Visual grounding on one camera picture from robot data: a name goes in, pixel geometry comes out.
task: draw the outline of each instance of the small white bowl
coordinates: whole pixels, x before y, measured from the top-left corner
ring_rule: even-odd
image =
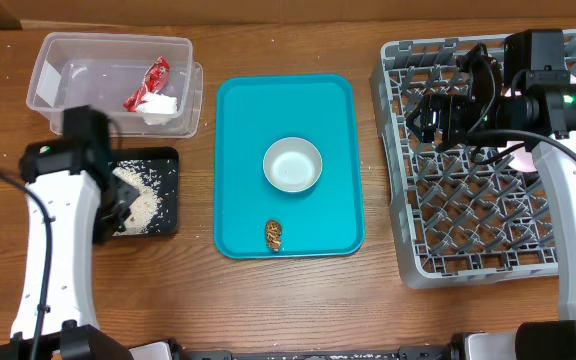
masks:
[[[319,150],[308,140],[288,137],[272,144],[264,155],[264,174],[277,189],[289,193],[313,186],[323,169]]]

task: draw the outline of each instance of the transparent plastic container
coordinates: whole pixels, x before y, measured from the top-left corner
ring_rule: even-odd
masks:
[[[159,56],[170,64],[170,77],[159,93],[177,98],[177,112],[128,112],[124,102]],[[41,46],[26,104],[50,120],[55,134],[61,133],[62,110],[91,105],[115,119],[124,136],[185,138],[197,131],[202,91],[203,70],[193,61],[188,39],[55,32]],[[145,118],[159,124],[148,125]]]

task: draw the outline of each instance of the wooden table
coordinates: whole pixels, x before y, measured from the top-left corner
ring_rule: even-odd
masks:
[[[507,331],[557,318],[557,279],[412,290],[400,280],[388,214],[384,151],[368,77],[387,41],[576,28],[576,19],[408,21],[321,25],[104,29],[183,36],[204,67],[204,106],[191,139],[126,139],[180,153],[179,233],[109,242],[94,250],[94,299],[102,329],[125,345],[175,337],[190,350],[234,352],[391,349],[446,343],[460,331]],[[47,31],[0,32],[0,167],[16,172],[30,142],[53,138],[25,104]],[[350,257],[234,261],[213,243],[215,98],[236,76],[336,73],[354,88],[367,235]],[[28,217],[0,182],[0,344],[21,296]]]

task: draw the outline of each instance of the red snack package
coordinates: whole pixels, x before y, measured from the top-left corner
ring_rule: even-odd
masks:
[[[142,98],[147,92],[157,93],[168,82],[170,65],[163,56],[157,58],[154,64],[148,69],[141,86],[126,102],[124,107],[130,112],[137,111],[137,106],[143,103]]]

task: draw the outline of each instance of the gray dish rack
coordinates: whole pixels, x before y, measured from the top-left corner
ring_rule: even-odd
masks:
[[[393,41],[371,76],[373,105],[390,176],[399,273],[412,288],[490,284],[557,275],[548,203],[539,175],[520,173],[507,157],[475,166],[472,149],[443,154],[419,144],[405,116],[426,92],[465,94],[468,74],[455,56],[478,42],[501,64],[508,34]],[[565,62],[576,77],[576,29],[564,31]],[[484,149],[484,157],[496,149]]]

